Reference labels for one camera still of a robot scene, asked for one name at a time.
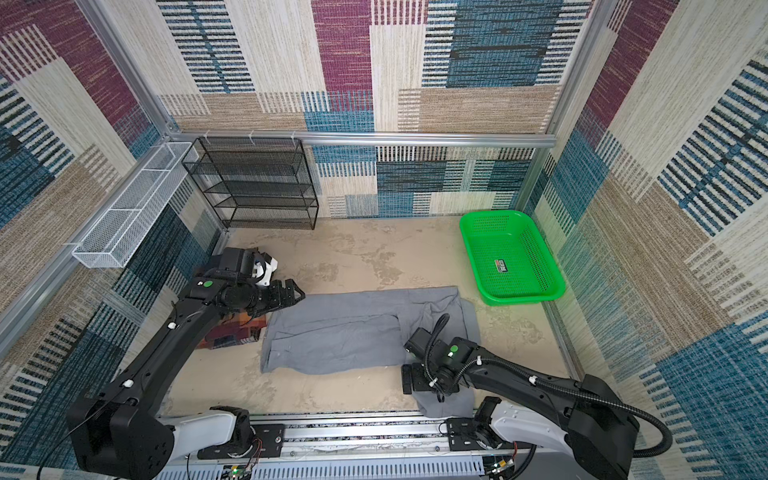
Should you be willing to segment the grey long sleeve shirt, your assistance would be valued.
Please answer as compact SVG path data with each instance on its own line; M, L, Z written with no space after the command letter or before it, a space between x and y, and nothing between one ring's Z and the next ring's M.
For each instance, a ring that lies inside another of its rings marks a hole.
M419 328L432 331L442 315L449 321L441 340L479 340L475 307L455 286L309 295L270 316L260 370L332 376L337 388L325 404L332 410L416 408L432 418L468 417L475 405L468 389L443 401L400 389L401 367L415 361L406 341Z

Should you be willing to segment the green plastic basket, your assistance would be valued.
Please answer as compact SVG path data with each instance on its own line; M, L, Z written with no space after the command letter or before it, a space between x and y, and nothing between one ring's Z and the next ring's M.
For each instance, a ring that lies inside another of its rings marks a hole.
M566 282L534 221L516 210L463 215L459 228L478 291L489 306L553 301Z

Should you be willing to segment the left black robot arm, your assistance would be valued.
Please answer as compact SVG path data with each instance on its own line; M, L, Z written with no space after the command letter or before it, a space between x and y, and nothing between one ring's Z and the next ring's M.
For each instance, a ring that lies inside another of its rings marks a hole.
M305 299L294 280L274 279L276 266L257 249L226 248L199 268L135 359L97 395L69 408L67 438L81 470L153 479L169 461L204 449L253 452L256 435L244 409L213 408L170 421L157 413L186 361L222 320L240 313L262 317Z

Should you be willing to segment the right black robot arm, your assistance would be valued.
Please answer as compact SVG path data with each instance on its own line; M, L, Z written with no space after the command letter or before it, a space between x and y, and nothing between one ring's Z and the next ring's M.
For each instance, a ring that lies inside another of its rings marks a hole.
M581 381L544 375L507 361L461 337L427 347L431 334L419 328L404 348L423 363L446 394L464 380L525 407L557 427L558 440L584 470L598 479L629 476L639 422L620 408L622 402L602 379Z

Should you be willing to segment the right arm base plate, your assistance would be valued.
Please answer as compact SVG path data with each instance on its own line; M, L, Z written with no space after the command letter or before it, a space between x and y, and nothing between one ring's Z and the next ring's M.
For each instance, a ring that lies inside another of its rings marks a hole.
M445 425L451 451L496 450L505 445L487 422L453 417L448 418Z

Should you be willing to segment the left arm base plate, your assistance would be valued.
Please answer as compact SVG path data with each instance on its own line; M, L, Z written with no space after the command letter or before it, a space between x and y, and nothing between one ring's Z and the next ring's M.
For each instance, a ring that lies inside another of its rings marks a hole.
M282 453L285 424L258 424L254 430L251 448L246 451L244 458L255 461L261 459L279 458Z

